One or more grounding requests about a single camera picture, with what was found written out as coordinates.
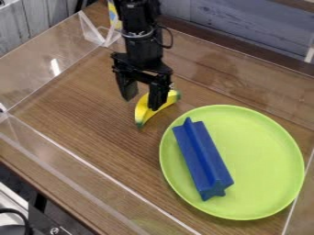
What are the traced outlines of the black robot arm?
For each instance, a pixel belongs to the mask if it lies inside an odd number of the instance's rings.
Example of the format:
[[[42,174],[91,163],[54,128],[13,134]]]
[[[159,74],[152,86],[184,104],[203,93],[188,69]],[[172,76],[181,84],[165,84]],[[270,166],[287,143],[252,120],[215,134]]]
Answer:
[[[137,82],[148,85],[148,108],[156,111],[167,102],[171,90],[172,68],[161,61],[163,50],[172,43],[163,44],[163,30],[157,24],[159,0],[112,0],[127,52],[113,52],[112,71],[121,97],[129,101],[139,93]]]

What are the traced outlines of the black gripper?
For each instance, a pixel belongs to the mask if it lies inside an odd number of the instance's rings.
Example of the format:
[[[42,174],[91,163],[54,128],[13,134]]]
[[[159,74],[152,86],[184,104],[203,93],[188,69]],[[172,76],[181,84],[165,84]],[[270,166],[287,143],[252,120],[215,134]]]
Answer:
[[[124,33],[125,51],[113,52],[112,71],[121,97],[129,101],[139,93],[137,82],[149,84],[148,107],[156,111],[167,101],[172,69],[163,62],[163,33]]]

